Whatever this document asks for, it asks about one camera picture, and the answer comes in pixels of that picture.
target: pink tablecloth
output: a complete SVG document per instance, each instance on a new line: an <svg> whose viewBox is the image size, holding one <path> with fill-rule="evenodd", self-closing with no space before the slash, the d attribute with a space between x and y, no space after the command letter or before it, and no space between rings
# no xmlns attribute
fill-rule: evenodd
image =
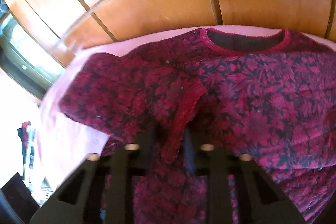
<svg viewBox="0 0 336 224"><path fill-rule="evenodd" d="M228 33L250 36L269 36L279 31L278 29L251 26L213 27ZM139 45L174 37L193 29L195 28L149 34L124 42L86 49L77 55L64 74L48 90L40 105L41 119L36 130L36 140L43 171L53 190L79 165L87 153L101 153L108 139L105 133L65 117L58 108L58 102L90 55L96 52L108 52L117 56L123 56ZM314 35L308 36L336 50L336 43Z"/></svg>

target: dark inner lining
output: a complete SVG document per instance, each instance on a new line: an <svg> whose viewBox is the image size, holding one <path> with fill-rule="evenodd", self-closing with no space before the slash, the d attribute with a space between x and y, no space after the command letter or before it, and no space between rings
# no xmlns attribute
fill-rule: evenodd
<svg viewBox="0 0 336 224"><path fill-rule="evenodd" d="M285 36L284 32L271 38L246 37L239 34L224 34L208 30L210 40L219 47L237 52L260 52L279 44Z"/></svg>

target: red cloth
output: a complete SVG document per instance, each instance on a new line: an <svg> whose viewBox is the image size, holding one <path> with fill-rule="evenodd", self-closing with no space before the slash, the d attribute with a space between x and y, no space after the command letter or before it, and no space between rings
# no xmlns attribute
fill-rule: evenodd
<svg viewBox="0 0 336 224"><path fill-rule="evenodd" d="M279 42L262 54L247 54L217 46L211 32L145 44L123 58L95 54L61 111L111 135L104 155L131 142L149 118L157 121L151 172L133 178L135 223L204 221L206 179L188 174L179 152L189 121L216 147L253 155L313 221L335 189L336 54L287 30L264 38Z"/></svg>

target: red neckline trim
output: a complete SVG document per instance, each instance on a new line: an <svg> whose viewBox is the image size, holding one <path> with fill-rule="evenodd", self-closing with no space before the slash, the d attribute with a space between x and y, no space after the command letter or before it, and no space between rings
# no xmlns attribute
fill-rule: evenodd
<svg viewBox="0 0 336 224"><path fill-rule="evenodd" d="M265 50L262 50L262 51L259 51L259 52L238 52L238 51L234 51L234 50L228 50L226 48L222 48L222 47L216 45L208 37L208 34L207 34L208 30L212 31L212 32L223 33L223 34L226 34L226 35L242 35L244 37L273 38L273 37L276 37L276 36L278 36L280 34L283 34L283 33L284 33L284 36L283 36L283 39L278 44L276 44L275 46L270 47L268 49L265 49ZM208 28L208 29L201 28L199 33L200 33L201 39L203 40L204 44L207 47L209 47L213 51L216 51L216 52L219 52L221 54L228 55L228 56L246 55L246 54L252 54L252 53L279 52L282 49L286 48L289 44L289 41L290 41L290 32L287 29L282 29L280 32L277 32L276 34L269 35L269 36L266 36L266 37L263 37L263 36L249 36L249 35L243 35L243 34L238 34L238 33L227 33L227 32L222 32L222 31L216 30L214 28Z"/></svg>

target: floral pattern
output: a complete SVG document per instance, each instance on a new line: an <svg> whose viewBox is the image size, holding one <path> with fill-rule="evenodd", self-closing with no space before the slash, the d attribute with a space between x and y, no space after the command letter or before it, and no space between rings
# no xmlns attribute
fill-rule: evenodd
<svg viewBox="0 0 336 224"><path fill-rule="evenodd" d="M262 54L220 48L196 29L88 60L60 109L110 135L103 155L157 122L151 171L133 177L136 224L204 222L207 178L185 170L179 149L188 122L216 147L253 155L308 223L324 208L336 186L336 54L300 33L277 35Z"/></svg>

